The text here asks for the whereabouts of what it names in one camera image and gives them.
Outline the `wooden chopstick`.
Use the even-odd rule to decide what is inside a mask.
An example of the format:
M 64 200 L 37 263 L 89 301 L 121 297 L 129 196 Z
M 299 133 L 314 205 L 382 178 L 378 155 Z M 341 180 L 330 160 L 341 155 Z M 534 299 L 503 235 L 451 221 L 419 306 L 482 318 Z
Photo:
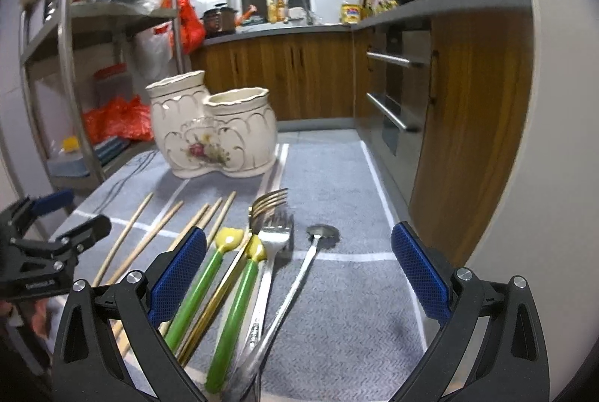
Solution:
M 203 229 L 204 226 L 206 226 L 207 223 L 210 222 L 210 219 L 212 219 L 212 217 L 214 216 L 214 213 L 216 213 L 217 210 L 220 208 L 220 204 L 221 203 L 222 203 L 222 199 L 221 198 L 217 199 L 217 201 L 213 205 L 210 205 L 208 203 L 209 204 L 209 209 L 204 214 L 203 218 L 200 219 L 200 221 L 197 223 L 196 226 L 199 226 L 200 229 Z
M 183 200 L 178 201 L 170 210 L 168 210 L 159 220 L 159 222 L 145 234 L 141 241 L 136 245 L 130 255 L 120 264 L 115 273 L 110 277 L 107 283 L 115 283 L 118 281 L 127 269 L 131 266 L 134 260 L 143 252 L 149 243 L 158 235 L 165 227 L 171 218 L 179 211 L 184 204 Z
M 200 219 L 203 218 L 204 214 L 207 212 L 208 209 L 209 209 L 209 204 L 205 203 L 197 211 L 197 213 L 195 213 L 195 216 L 193 216 L 192 219 L 190 219 L 188 221 L 188 223 L 183 227 L 183 230 L 181 230 L 181 232 L 178 234 L 178 236 L 171 242 L 171 245 L 170 245 L 170 247 L 168 247 L 167 252 L 171 252 L 172 250 L 177 248 L 178 244 L 181 242 L 181 240 L 183 240 L 185 238 L 188 231 L 197 225 L 197 223 L 200 221 Z
M 106 258 L 104 258 L 104 262 L 100 265 L 100 269 L 98 270 L 97 275 L 93 279 L 93 282 L 91 282 L 92 286 L 98 286 L 100 282 L 103 280 L 104 275 L 107 272 L 107 268 L 109 268 L 110 264 L 112 263 L 117 251 L 125 241 L 128 233 L 132 230 L 134 223 L 137 222 L 137 219 L 139 219 L 141 213 L 143 213 L 143 210 L 147 207 L 147 204 L 150 202 L 152 198 L 153 193 L 149 192 L 142 200 L 140 205 L 136 208 L 128 222 L 125 223 L 124 230 L 121 231 L 121 234 L 117 237 L 117 240 L 115 240 L 115 243 L 111 247 L 111 250 L 109 251 L 109 253 L 107 253 Z
M 212 244 L 214 237 L 217 235 L 219 229 L 221 228 L 222 222 L 224 221 L 225 217 L 227 216 L 227 213 L 228 213 L 229 209 L 231 208 L 231 205 L 234 202 L 234 199 L 236 196 L 237 196 L 237 192 L 233 191 L 233 192 L 231 192 L 230 195 L 227 196 L 226 201 L 224 202 L 224 205 L 220 204 L 220 208 L 216 212 L 217 213 L 216 219 L 214 219 L 212 228 L 209 231 L 208 235 L 206 236 L 206 248 L 209 248 L 210 245 Z M 113 328 L 113 333 L 114 333 L 115 339 L 118 342 L 118 348 L 120 350 L 122 358 L 125 359 L 126 354 L 129 351 L 130 344 L 129 344 L 127 336 L 123 333 L 123 323 L 122 322 L 119 322 L 115 325 L 115 327 Z

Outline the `green yellow tulip utensil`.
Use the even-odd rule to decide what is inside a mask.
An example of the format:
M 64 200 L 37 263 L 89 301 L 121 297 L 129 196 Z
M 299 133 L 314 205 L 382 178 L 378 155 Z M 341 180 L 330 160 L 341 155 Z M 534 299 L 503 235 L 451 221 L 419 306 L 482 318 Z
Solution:
M 217 394 L 224 387 L 258 276 L 259 263 L 265 259 L 265 248 L 259 237 L 254 235 L 249 243 L 248 260 L 241 273 L 240 286 L 226 317 L 206 378 L 205 390 L 210 394 Z
M 165 342 L 167 342 L 172 352 L 176 352 L 181 345 L 195 313 L 199 309 L 204 296 L 206 296 L 215 275 L 224 261 L 224 254 L 237 249 L 244 237 L 244 230 L 234 228 L 222 228 L 216 234 L 214 239 L 215 249 L 209 256 L 200 276 L 192 281 L 190 292 L 183 300 L 178 312 L 174 315 L 170 328 L 168 328 L 167 334 L 164 336 Z

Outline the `gold fork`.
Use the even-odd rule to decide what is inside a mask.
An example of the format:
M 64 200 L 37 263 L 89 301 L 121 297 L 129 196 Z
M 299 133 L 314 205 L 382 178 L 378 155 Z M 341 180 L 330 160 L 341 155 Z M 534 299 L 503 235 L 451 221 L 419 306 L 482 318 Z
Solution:
M 269 210 L 275 209 L 276 206 L 283 205 L 286 202 L 286 196 L 286 188 L 274 190 L 258 197 L 250 206 L 248 212 L 248 226 L 244 230 L 245 237 L 241 240 L 241 245 L 238 246 L 240 250 L 238 250 L 237 256 L 234 257 L 234 261 L 231 262 L 231 265 L 229 265 L 229 268 L 224 273 L 224 277 L 220 280 L 220 284 L 206 304 L 202 314 L 195 323 L 191 322 L 181 345 L 177 351 L 174 352 L 174 354 L 177 355 L 178 362 L 181 366 L 188 365 L 189 360 L 215 317 L 218 308 L 237 282 L 238 277 L 241 275 L 241 268 L 246 262 L 249 243 L 253 237 L 253 233 L 255 233 L 259 217 L 264 213 L 268 213 Z

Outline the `silver fork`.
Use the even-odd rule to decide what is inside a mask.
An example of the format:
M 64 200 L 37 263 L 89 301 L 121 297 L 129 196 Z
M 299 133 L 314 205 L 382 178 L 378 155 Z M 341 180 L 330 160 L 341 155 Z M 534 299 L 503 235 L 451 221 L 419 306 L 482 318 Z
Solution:
M 238 363 L 241 363 L 248 356 L 262 336 L 275 259 L 277 254 L 287 247 L 293 230 L 294 218 L 286 206 L 277 207 L 274 213 L 262 224 L 258 238 L 265 248 L 266 260 L 262 268 L 262 276 L 260 277 L 256 303 L 246 341 L 237 358 Z

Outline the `silver spoon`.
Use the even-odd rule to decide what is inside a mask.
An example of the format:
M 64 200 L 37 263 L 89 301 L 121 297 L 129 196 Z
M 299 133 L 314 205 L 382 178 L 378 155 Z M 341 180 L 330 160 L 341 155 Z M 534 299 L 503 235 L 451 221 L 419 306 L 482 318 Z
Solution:
M 253 350 L 246 356 L 243 363 L 232 374 L 231 383 L 229 383 L 229 386 L 224 390 L 224 394 L 221 397 L 222 401 L 243 400 L 244 396 L 251 388 L 252 383 L 255 382 L 255 379 L 257 379 L 261 372 L 262 365 L 264 365 L 264 362 L 267 359 L 267 355 L 274 339 L 285 316 L 291 309 L 294 300 L 301 290 L 301 285 L 319 252 L 319 248 L 332 248 L 340 239 L 340 233 L 335 226 L 325 225 L 325 223 L 317 223 L 316 225 L 309 226 L 307 233 L 311 246 L 305 254 L 304 261 L 302 262 L 301 268 L 299 268 L 300 271 L 298 272 L 297 277 L 291 284 L 274 319 L 268 326 L 266 333 L 257 342 Z

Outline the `wooden kitchen cabinets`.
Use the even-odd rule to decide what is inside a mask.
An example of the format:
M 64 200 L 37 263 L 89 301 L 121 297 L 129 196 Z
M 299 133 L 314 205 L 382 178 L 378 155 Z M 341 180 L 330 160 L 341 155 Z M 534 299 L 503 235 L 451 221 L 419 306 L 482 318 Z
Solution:
M 212 92 L 262 86 L 280 120 L 342 119 L 395 181 L 426 246 L 472 256 L 512 172 L 532 87 L 528 10 L 210 39 Z

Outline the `red plastic bag lower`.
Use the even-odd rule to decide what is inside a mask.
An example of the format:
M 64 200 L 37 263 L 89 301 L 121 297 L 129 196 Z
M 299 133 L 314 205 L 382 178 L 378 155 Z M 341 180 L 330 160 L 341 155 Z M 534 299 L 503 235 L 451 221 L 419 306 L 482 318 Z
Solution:
M 111 137 L 125 140 L 153 140 L 150 106 L 135 95 L 130 101 L 115 97 L 104 106 L 82 114 L 87 137 L 92 144 Z

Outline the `red plastic bag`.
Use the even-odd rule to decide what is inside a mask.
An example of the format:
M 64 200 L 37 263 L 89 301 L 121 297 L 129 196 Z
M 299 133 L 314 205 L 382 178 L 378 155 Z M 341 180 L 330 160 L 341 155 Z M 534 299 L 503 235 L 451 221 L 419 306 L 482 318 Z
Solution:
M 135 95 L 130 101 L 115 97 L 104 106 L 82 114 L 87 137 L 92 144 L 111 137 L 125 140 L 153 140 L 150 106 Z
M 181 24 L 181 43 L 185 54 L 191 54 L 198 49 L 206 38 L 203 22 L 198 18 L 191 0 L 177 0 Z

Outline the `grey striped table cloth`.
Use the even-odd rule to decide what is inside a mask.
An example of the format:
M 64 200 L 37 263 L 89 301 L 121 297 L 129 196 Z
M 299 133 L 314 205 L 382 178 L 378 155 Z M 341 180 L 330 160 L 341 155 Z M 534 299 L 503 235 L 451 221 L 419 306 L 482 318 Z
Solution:
M 278 174 L 294 214 L 294 243 L 280 253 L 268 309 L 275 312 L 308 251 L 305 231 L 328 223 L 339 243 L 321 250 L 286 316 L 264 366 L 266 401 L 386 401 L 425 351 L 414 295 L 390 245 L 392 213 L 364 143 L 300 140 L 284 148 Z M 170 246 L 205 203 L 237 192 L 227 226 L 245 226 L 260 177 L 230 179 L 218 173 L 182 180 L 160 153 L 133 159 L 78 206 L 63 223 L 69 230 L 95 214 L 111 219 L 110 236 L 79 260 L 76 274 L 93 279 L 145 196 L 153 198 L 117 251 L 119 266 L 143 235 L 178 201 L 184 204 L 135 261 L 147 268 Z

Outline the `white ceramic double utensil holder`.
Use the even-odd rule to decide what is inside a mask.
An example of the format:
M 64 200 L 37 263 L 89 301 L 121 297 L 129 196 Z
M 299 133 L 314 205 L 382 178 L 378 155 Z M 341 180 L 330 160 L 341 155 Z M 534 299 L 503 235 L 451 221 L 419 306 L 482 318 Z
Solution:
M 275 162 L 277 119 L 262 87 L 212 94 L 203 70 L 165 77 L 146 87 L 154 141 L 181 179 L 218 172 L 248 178 Z

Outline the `white plastic bag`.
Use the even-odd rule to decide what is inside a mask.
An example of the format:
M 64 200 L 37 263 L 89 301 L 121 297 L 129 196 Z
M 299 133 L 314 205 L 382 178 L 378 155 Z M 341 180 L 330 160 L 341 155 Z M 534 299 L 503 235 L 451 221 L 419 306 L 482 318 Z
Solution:
M 133 55 L 138 73 L 152 83 L 167 75 L 171 51 L 171 25 L 148 28 L 135 35 Z

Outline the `metal storage shelf rack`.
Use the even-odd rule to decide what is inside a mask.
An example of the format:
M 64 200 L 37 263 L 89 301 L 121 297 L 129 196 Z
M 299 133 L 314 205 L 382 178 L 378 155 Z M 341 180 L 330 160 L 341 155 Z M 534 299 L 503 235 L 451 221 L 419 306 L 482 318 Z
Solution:
M 19 13 L 18 39 L 21 90 L 33 141 L 40 159 L 47 162 L 50 153 L 42 138 L 40 112 L 37 112 L 33 97 L 30 70 L 36 64 L 54 58 L 58 61 L 59 89 L 66 101 L 73 133 L 80 144 L 84 171 L 80 177 L 50 173 L 48 179 L 54 188 L 89 192 L 113 175 L 136 153 L 147 150 L 148 146 L 145 143 L 134 143 L 107 163 L 97 157 L 81 117 L 82 98 L 77 85 L 77 72 L 82 66 L 82 53 L 98 45 L 109 45 L 112 46 L 114 60 L 120 61 L 124 43 L 140 32 L 163 24 L 171 24 L 179 30 L 179 5 L 173 1 L 169 7 L 143 11 L 132 4 L 57 0 L 56 10 L 33 36 L 28 34 L 30 14 L 30 10 L 21 10 Z

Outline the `red plastic bag upper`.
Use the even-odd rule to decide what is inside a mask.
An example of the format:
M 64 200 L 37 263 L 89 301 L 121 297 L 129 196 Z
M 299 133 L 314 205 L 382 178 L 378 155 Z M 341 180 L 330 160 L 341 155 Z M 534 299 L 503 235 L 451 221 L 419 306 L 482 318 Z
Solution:
M 198 18 L 191 0 L 177 0 L 181 24 L 181 43 L 185 54 L 191 54 L 198 49 L 206 38 L 203 22 Z

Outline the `stainless built-in oven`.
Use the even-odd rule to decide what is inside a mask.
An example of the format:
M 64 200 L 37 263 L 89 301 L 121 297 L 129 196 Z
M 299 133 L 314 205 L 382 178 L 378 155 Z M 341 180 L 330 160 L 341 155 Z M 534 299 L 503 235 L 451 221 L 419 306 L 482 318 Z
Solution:
M 388 25 L 368 46 L 371 143 L 405 202 L 412 196 L 428 111 L 431 29 Z

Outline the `yellow oil bottle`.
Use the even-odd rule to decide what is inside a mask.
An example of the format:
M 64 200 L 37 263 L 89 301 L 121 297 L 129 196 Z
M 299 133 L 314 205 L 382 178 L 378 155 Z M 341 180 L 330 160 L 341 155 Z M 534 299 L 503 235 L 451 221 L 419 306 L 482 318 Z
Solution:
M 361 21 L 361 6 L 359 4 L 343 3 L 340 7 L 340 22 L 343 24 L 358 24 Z

